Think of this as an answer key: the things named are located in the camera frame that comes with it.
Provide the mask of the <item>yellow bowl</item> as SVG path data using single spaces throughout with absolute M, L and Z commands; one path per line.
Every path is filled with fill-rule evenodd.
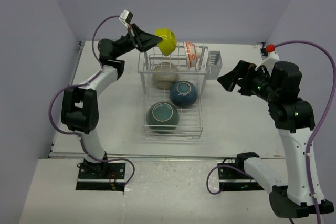
M 162 38 L 158 43 L 158 48 L 164 56 L 169 56 L 174 52 L 177 46 L 175 34 L 169 28 L 157 28 L 155 35 Z

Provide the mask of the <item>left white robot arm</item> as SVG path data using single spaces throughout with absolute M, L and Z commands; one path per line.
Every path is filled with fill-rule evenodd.
M 68 86 L 63 91 L 61 122 L 69 129 L 69 134 L 78 137 L 85 160 L 92 163 L 90 171 L 97 178 L 104 178 L 109 172 L 107 155 L 96 130 L 98 97 L 123 75 L 125 62 L 119 59 L 120 56 L 134 49 L 146 52 L 162 41 L 158 33 L 150 34 L 136 24 L 128 25 L 128 33 L 120 39 L 101 39 L 98 42 L 96 48 L 101 69 L 85 82 Z

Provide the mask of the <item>dark green bowl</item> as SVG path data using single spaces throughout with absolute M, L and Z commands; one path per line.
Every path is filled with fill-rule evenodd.
M 177 128 L 180 122 L 180 115 L 173 104 L 158 102 L 147 111 L 146 122 L 154 132 L 167 134 Z

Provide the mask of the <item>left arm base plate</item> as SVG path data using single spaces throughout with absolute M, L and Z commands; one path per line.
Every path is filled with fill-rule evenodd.
M 91 164 L 83 161 L 77 167 L 76 190 L 124 192 L 126 163 Z

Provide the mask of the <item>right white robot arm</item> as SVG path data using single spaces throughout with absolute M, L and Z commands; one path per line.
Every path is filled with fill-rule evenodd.
M 272 72 L 265 65 L 239 61 L 217 81 L 228 91 L 239 85 L 239 93 L 255 95 L 268 104 L 270 117 L 278 129 L 286 158 L 288 180 L 284 181 L 254 152 L 236 156 L 232 166 L 239 178 L 251 177 L 268 194 L 274 214 L 279 218 L 303 218 L 334 212 L 319 187 L 313 146 L 309 137 L 315 128 L 313 108 L 298 97 L 302 73 L 290 62 L 278 61 Z

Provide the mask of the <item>blue bowl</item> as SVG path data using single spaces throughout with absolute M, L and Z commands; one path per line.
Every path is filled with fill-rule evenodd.
M 197 97 L 197 88 L 189 81 L 178 81 L 170 89 L 170 101 L 180 108 L 192 106 Z

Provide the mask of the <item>white orange patterned bowl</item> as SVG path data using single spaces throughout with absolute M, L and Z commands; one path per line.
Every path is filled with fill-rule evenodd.
M 196 68 L 198 65 L 198 60 L 201 58 L 202 50 L 199 46 L 196 46 L 190 41 L 183 42 L 186 64 L 188 68 Z

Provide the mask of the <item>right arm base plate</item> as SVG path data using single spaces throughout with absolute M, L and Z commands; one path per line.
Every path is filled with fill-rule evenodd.
M 261 191 L 263 188 L 251 177 L 234 169 L 218 168 L 220 191 Z

